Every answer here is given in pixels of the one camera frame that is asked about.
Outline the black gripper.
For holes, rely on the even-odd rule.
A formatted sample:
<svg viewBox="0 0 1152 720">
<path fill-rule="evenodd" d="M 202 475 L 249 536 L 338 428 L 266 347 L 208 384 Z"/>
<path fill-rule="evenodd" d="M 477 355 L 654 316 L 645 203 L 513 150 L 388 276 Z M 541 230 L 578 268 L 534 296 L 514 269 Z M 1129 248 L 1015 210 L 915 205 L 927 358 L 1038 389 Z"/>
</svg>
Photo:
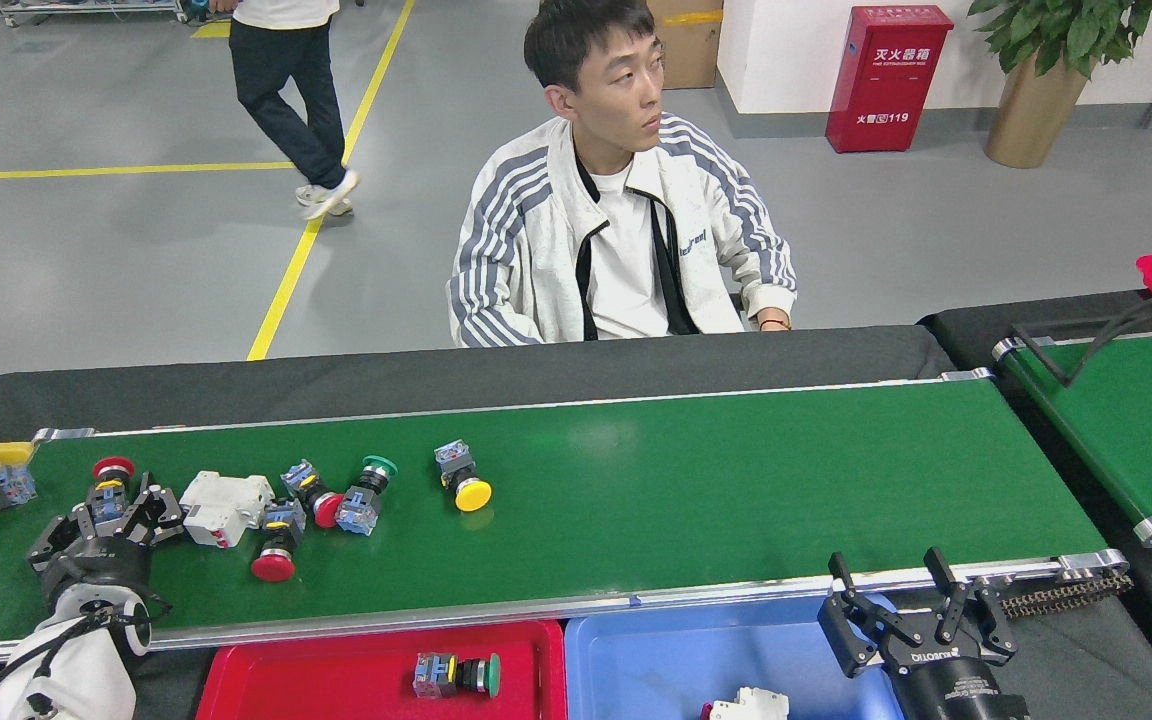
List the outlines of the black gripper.
<svg viewBox="0 0 1152 720">
<path fill-rule="evenodd" d="M 29 548 L 29 566 L 41 583 L 46 601 L 58 601 L 76 584 L 127 588 L 143 600 L 154 597 L 147 588 L 152 550 L 184 532 L 184 511 L 174 488 L 142 475 L 141 492 L 126 511 L 126 538 L 97 537 L 90 502 L 50 521 Z"/>
<path fill-rule="evenodd" d="M 1029 719 L 1024 698 L 1002 692 L 991 670 L 1016 653 L 995 589 L 980 578 L 958 582 L 934 546 L 925 552 L 924 564 L 946 598 L 933 637 L 947 650 L 919 647 L 922 634 L 915 632 L 914 620 L 870 601 L 855 588 L 844 553 L 832 553 L 829 573 L 842 591 L 831 584 L 818 623 L 842 673 L 855 679 L 893 635 L 901 641 L 890 642 L 890 683 L 905 719 Z M 954 646 L 964 620 L 979 635 L 977 650 L 968 653 Z"/>
</svg>

